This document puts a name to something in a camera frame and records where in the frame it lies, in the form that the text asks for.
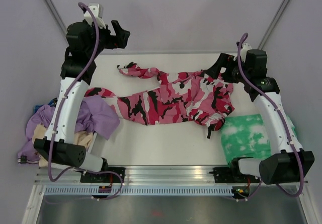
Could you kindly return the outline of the pink camouflage trousers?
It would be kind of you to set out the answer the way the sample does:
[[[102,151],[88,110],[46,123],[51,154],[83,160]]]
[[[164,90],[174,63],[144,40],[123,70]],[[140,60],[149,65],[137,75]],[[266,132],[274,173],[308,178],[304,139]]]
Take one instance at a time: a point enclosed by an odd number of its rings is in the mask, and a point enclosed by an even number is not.
[[[218,131],[234,111],[233,85],[206,71],[166,73],[155,67],[140,68],[136,63],[118,67],[127,77],[156,78],[159,86],[130,96],[116,96],[105,88],[91,88],[85,96],[98,95],[120,118],[142,125],[173,124],[193,121],[208,129],[207,138]]]

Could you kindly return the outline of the purple trousers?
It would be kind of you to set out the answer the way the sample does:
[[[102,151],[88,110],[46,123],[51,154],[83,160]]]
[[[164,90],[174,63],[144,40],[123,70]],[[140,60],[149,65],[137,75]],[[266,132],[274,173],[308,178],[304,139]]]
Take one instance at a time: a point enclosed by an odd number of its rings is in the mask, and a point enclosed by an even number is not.
[[[39,164],[40,155],[33,147],[32,137],[38,124],[43,124],[48,128],[54,111],[53,105],[42,105],[36,108],[35,114],[26,126],[27,142],[18,152],[19,164]],[[87,97],[81,103],[74,134],[80,131],[96,132],[108,140],[119,124],[119,117],[101,97]]]

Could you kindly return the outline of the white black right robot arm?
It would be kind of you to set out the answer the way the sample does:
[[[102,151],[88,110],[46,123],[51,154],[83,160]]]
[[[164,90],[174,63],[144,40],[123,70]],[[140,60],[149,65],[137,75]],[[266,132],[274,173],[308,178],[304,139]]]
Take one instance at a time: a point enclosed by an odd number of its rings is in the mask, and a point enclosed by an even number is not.
[[[244,90],[258,109],[270,142],[271,156],[264,160],[237,157],[229,169],[231,179],[242,181],[247,175],[258,177],[267,185],[296,183],[304,178],[314,163],[311,151],[305,151],[287,122],[280,89],[267,74],[267,54],[249,49],[245,57],[221,53],[207,73],[221,76],[228,83],[243,83]]]

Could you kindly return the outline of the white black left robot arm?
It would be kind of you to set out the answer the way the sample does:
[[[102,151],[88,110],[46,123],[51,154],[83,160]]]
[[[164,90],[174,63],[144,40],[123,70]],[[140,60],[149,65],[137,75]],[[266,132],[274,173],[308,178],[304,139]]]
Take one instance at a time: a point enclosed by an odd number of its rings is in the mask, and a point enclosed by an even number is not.
[[[127,45],[130,32],[117,20],[112,20],[111,24],[115,35],[111,35],[106,25],[96,28],[86,21],[68,27],[68,47],[61,67],[57,105],[44,137],[34,142],[34,148],[50,165],[55,163],[92,172],[98,182],[109,178],[106,160],[88,153],[84,146],[74,144],[74,132],[83,98],[96,69],[95,58],[104,49],[124,49]]]

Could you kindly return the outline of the green white folded trousers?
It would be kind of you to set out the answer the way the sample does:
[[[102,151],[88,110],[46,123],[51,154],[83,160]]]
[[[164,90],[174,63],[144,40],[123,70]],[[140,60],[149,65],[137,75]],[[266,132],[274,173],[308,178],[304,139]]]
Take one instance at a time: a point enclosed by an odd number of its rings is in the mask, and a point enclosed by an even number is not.
[[[269,138],[260,114],[227,117],[220,132],[228,164],[235,158],[262,160],[271,156]]]

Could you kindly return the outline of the beige garment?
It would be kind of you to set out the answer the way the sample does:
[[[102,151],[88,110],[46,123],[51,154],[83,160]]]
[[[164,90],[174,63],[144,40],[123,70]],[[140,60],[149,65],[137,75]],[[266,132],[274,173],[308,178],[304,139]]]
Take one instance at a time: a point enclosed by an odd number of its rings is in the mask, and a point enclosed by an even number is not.
[[[35,142],[35,139],[41,139],[44,137],[47,128],[43,124],[38,124],[34,130],[34,135],[32,137],[32,143]],[[86,131],[77,132],[74,135],[74,144],[81,145],[88,150],[92,143],[94,142],[94,137],[96,137],[96,133],[89,133]],[[48,161],[44,159],[43,156],[40,155],[39,167],[47,167]]]

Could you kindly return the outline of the aluminium frame rear rail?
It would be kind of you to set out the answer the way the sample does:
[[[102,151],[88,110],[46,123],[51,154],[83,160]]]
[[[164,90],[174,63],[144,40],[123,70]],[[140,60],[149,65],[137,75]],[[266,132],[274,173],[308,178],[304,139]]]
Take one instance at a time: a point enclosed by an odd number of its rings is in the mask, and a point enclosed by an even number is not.
[[[236,51],[111,51],[104,50],[100,55],[168,55],[168,54],[220,54],[227,53],[234,55]]]

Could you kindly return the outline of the aluminium frame rear left post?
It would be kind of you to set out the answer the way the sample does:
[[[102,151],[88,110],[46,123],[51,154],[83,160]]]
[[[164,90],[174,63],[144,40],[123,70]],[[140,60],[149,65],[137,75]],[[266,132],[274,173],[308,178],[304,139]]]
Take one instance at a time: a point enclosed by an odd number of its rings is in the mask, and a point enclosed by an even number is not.
[[[67,32],[67,27],[65,23],[63,22],[55,4],[53,3],[52,0],[43,0],[44,4],[46,5],[47,9],[49,10],[52,18],[54,19],[56,25],[58,26],[60,32],[62,33],[63,36],[66,35]]]

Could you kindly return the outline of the aluminium frame post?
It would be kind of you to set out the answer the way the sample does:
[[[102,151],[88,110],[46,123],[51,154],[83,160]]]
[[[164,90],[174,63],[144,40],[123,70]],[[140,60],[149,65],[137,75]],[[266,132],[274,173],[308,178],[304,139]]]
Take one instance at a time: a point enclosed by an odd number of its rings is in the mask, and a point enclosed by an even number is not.
[[[43,0],[44,4],[46,5],[47,9],[49,10],[52,18],[54,19],[56,25],[58,26],[60,32],[62,33],[63,36],[66,35],[67,32],[67,27],[65,23],[63,22],[55,4],[53,3],[52,0]]]
[[[290,5],[292,0],[282,0],[280,3],[273,19],[271,20],[267,30],[265,31],[259,45],[258,49],[263,50],[267,42],[269,41],[273,31],[277,27],[278,23],[280,22],[281,18],[283,17],[284,13],[286,12],[288,6]]]

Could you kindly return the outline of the aluminium frame rear right post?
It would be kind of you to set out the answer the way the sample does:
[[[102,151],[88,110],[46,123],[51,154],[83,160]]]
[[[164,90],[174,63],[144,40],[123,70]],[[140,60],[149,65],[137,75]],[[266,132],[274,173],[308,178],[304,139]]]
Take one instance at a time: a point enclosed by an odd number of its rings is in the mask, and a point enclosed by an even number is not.
[[[290,5],[292,0],[282,0],[280,3],[273,19],[271,20],[267,30],[265,31],[259,45],[258,49],[263,50],[267,42],[269,41],[273,31],[277,27],[278,23],[280,22],[281,18],[283,17],[284,13],[286,12],[288,6]]]

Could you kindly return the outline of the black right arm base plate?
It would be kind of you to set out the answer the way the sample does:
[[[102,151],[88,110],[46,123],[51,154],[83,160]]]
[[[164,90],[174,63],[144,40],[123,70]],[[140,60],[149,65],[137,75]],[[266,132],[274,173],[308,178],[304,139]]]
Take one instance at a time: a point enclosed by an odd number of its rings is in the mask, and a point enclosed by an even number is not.
[[[215,167],[209,172],[213,175],[215,183],[231,183],[231,184],[248,184],[248,183],[259,183],[259,179],[251,176],[241,174],[230,167]]]

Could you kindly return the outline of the aluminium front rail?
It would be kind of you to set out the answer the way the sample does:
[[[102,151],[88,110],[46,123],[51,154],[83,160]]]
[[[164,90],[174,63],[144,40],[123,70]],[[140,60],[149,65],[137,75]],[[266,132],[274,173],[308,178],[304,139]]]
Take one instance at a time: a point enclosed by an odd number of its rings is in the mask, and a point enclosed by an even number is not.
[[[125,185],[233,185],[247,186],[248,178],[242,182],[232,179],[224,180],[221,175],[214,172],[214,168],[223,165],[130,165],[111,166],[125,168]],[[51,182],[48,177],[47,168],[39,168],[36,171],[34,184],[81,184],[81,172],[68,170],[56,182]]]

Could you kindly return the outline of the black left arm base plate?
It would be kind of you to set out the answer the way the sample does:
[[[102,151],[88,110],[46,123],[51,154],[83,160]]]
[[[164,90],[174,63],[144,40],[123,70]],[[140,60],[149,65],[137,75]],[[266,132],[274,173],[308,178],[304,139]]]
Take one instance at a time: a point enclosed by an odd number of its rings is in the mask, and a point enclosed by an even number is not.
[[[115,172],[118,174],[122,180],[124,180],[125,177],[125,170],[124,167],[109,167],[108,171]],[[107,174],[93,174],[86,172],[85,174],[81,175],[80,179],[81,183],[121,183],[120,179],[111,173]]]

